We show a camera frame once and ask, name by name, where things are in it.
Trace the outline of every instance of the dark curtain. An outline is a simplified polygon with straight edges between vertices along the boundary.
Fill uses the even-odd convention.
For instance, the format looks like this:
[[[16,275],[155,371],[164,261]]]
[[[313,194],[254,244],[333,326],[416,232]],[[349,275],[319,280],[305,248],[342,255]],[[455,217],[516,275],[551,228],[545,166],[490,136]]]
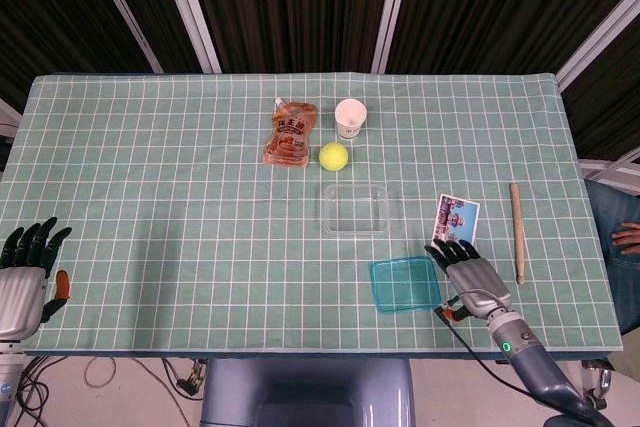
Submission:
[[[640,146],[640,17],[562,97],[580,158],[616,160]]]
[[[200,0],[224,72],[371,71],[384,0]]]
[[[34,77],[149,72],[112,0],[0,0],[0,98],[22,112]]]
[[[174,0],[126,1],[165,72],[202,72]]]
[[[620,0],[402,0],[387,73],[557,72]]]

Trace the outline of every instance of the photograph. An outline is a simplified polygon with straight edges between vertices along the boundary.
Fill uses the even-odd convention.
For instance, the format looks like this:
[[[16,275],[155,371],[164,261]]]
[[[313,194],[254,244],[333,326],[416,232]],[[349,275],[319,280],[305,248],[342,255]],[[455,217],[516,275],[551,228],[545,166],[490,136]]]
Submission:
[[[477,202],[441,194],[431,238],[445,242],[463,239],[473,243],[479,211],[480,204]]]

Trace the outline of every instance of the floor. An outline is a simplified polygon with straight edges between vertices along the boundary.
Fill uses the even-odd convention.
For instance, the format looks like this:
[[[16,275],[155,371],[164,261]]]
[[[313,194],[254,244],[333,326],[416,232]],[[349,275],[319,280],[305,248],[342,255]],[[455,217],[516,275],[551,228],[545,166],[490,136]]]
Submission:
[[[43,414],[48,427],[184,425],[167,391],[138,364],[125,358],[117,359],[113,381],[94,389],[84,383],[84,370],[89,360],[89,357],[69,358],[43,374],[41,380],[45,380],[51,389]],[[158,359],[143,359],[143,362],[166,380]],[[191,362],[185,359],[172,359],[172,362],[178,373],[186,377]],[[579,386],[579,363],[565,362],[561,366]],[[418,427],[541,427],[545,419],[553,415],[548,409],[496,383],[473,361],[420,360],[412,361],[411,367]],[[506,380],[517,383],[508,365],[490,363],[490,367]],[[88,380],[99,384],[109,378],[112,369],[108,359],[98,359],[88,371]],[[616,426],[640,425],[638,399],[640,383],[614,373],[605,414]],[[201,403],[182,399],[179,402],[189,425],[197,427]],[[32,424],[33,421],[23,419],[20,426]]]

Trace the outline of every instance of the robotic hand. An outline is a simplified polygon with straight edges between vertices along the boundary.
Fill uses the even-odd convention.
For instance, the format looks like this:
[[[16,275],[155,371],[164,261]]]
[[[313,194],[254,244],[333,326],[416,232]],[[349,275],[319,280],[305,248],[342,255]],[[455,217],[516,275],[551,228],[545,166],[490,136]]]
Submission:
[[[441,318],[449,326],[447,319],[459,321],[469,316],[488,321],[493,340],[531,396],[564,414],[548,419],[545,427],[612,426],[578,393],[522,316],[511,310],[511,294],[507,286],[473,245],[464,240],[445,243],[434,239],[434,243],[439,250],[428,245],[425,249],[444,270],[458,293],[436,309],[438,315],[444,314]],[[451,310],[459,299],[463,306],[456,311]]]
[[[64,270],[56,274],[54,298],[44,303],[51,269],[67,227],[47,238],[56,224],[55,217],[35,224],[26,231],[16,229],[0,254],[0,426],[4,426],[15,402],[23,369],[20,342],[31,337],[69,299],[69,277]]]

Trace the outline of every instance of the jeans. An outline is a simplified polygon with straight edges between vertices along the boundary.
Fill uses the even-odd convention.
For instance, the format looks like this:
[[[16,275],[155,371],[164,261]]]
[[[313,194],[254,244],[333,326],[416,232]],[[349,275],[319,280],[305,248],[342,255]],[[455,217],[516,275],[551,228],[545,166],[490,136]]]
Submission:
[[[620,332],[640,327],[640,255],[620,253],[627,246],[613,245],[611,234],[625,230],[620,222],[640,222],[640,198],[590,180],[585,181]]]

